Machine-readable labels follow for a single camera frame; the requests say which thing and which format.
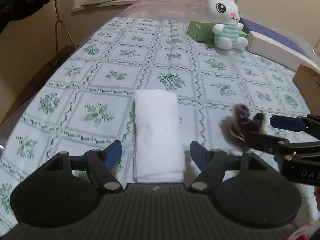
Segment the plush toy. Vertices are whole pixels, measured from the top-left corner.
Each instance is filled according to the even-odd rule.
[[[248,40],[239,37],[243,24],[235,0],[204,0],[207,7],[207,17],[214,26],[214,43],[219,49],[244,49]]]

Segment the clear plastic table cover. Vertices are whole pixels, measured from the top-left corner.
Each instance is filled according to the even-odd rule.
[[[221,51],[194,41],[186,34],[190,20],[206,21],[204,6],[145,1],[128,7],[70,56],[21,117],[16,114],[11,126],[18,122],[7,142],[8,132],[0,131],[5,145],[0,159],[0,235],[16,224],[9,201],[14,187],[59,151],[82,155],[119,139],[123,155],[116,176],[124,186],[134,182],[136,89],[177,94],[187,184],[199,173],[187,152],[190,141],[242,153],[221,129],[233,103],[245,103],[252,113],[264,112],[267,121],[273,114],[309,112],[292,82],[294,72],[247,51]],[[266,132],[291,142],[314,140],[270,125]],[[255,153],[277,169],[271,155]],[[227,177],[234,175],[228,172]],[[302,206],[295,223],[319,220],[313,187],[296,186]]]

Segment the gold metal leg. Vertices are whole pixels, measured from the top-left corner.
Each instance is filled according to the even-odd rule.
[[[72,42],[72,45],[73,45],[73,46],[75,47],[75,49],[76,49],[77,46],[76,46],[75,42],[73,41],[73,39],[72,39],[72,37],[71,37],[71,35],[70,35],[67,27],[66,27],[66,26],[64,25],[64,23],[60,20],[60,15],[59,15],[59,10],[58,10],[57,0],[54,0],[54,5],[55,5],[55,7],[56,7],[56,14],[57,14],[57,21],[56,21],[56,26],[55,26],[55,27],[56,27],[56,52],[57,52],[57,54],[58,54],[58,52],[59,52],[59,49],[58,49],[58,23],[61,23],[61,24],[62,24],[64,30],[66,31],[69,39],[70,39],[71,42]]]

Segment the striped shirt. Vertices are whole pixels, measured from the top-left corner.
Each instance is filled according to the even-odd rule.
[[[239,38],[239,31],[238,31],[237,25],[225,24],[222,33],[214,35],[214,42],[216,43],[218,39],[222,37],[231,39],[232,45],[234,46],[237,43]]]

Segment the white towel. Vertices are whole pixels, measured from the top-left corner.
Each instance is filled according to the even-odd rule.
[[[163,90],[135,92],[134,176],[139,183],[182,182],[185,155],[177,96]]]

